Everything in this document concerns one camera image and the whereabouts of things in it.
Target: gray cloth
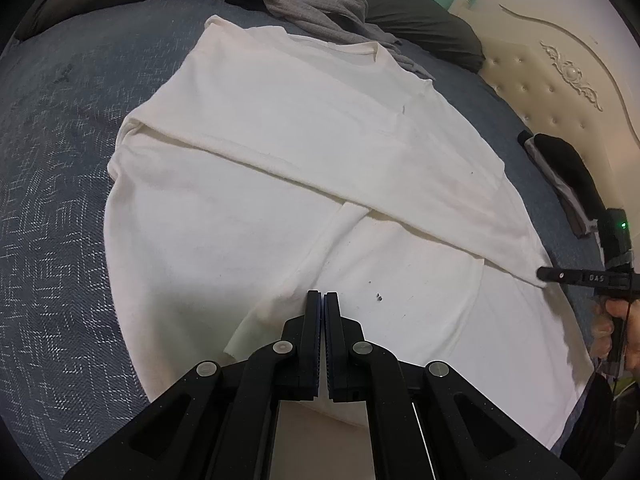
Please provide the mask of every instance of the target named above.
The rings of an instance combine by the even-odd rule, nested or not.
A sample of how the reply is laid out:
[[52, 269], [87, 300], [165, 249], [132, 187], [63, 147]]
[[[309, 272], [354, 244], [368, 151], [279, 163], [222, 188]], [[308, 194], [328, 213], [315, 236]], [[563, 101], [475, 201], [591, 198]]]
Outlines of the gray cloth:
[[[65, 20], [0, 60], [0, 415], [44, 480], [60, 479], [147, 404], [104, 259], [106, 165], [124, 116], [172, 76], [212, 14], [304, 34], [222, 0], [147, 0]], [[558, 264], [600, 268], [593, 237], [573, 236], [518, 144], [524, 126], [507, 103], [468, 70], [408, 41], [402, 52], [504, 161]], [[590, 295], [568, 290], [587, 341]]]
[[366, 0], [264, 0], [271, 14], [297, 25], [315, 38], [337, 44], [377, 41], [409, 72], [431, 75], [398, 49], [400, 41], [377, 25], [365, 23]]

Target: gray towel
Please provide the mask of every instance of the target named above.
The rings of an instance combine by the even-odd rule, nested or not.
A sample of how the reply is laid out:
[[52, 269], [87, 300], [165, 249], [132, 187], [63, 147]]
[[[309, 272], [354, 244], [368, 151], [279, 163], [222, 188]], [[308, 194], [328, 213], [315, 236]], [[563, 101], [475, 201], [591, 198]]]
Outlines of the gray towel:
[[320, 40], [338, 44], [377, 41], [405, 70], [433, 79], [420, 65], [400, 53], [400, 41], [377, 25], [365, 23], [366, 0], [264, 0], [269, 12]]

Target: finger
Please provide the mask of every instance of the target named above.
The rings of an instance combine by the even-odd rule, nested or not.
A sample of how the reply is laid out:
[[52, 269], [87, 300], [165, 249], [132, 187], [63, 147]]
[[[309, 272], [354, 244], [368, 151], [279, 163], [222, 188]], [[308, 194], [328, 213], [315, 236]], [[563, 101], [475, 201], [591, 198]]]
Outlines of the finger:
[[607, 312], [612, 316], [625, 319], [629, 308], [628, 301], [625, 300], [607, 300]]
[[611, 351], [611, 338], [601, 337], [598, 339], [594, 339], [593, 344], [591, 345], [591, 351], [589, 352], [589, 354], [591, 355], [591, 357], [606, 359], [610, 351]]
[[629, 343], [625, 352], [625, 368], [629, 371], [640, 371], [640, 343]]
[[608, 316], [596, 316], [591, 323], [591, 335], [594, 338], [613, 334], [613, 321]]

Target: bed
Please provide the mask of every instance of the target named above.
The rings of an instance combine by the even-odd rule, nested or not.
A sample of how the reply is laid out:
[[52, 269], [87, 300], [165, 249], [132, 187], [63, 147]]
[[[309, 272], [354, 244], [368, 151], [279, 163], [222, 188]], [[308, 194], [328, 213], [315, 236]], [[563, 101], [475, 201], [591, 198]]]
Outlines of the bed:
[[597, 42], [535, 10], [500, 5], [480, 13], [471, 0], [455, 0], [449, 12], [482, 41], [482, 78], [532, 132], [561, 137], [578, 151], [605, 206], [626, 211], [637, 249], [639, 125], [625, 81], [612, 76]]

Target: white t-shirt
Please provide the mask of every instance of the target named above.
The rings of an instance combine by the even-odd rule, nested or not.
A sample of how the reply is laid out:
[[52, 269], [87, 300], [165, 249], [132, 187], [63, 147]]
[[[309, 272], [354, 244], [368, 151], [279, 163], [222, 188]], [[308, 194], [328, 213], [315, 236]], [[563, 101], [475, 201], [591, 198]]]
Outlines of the white t-shirt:
[[[399, 359], [472, 375], [544, 444], [562, 431], [590, 362], [567, 357], [584, 345], [566, 299], [538, 288], [548, 259], [524, 204], [471, 124], [377, 43], [214, 16], [125, 118], [108, 170], [113, 300], [151, 399], [201, 360], [276, 340], [317, 288]], [[504, 301], [485, 304], [493, 274]], [[498, 307], [503, 326], [469, 327]], [[538, 343], [513, 346], [522, 331]], [[521, 363], [505, 383], [479, 363], [494, 353]]]

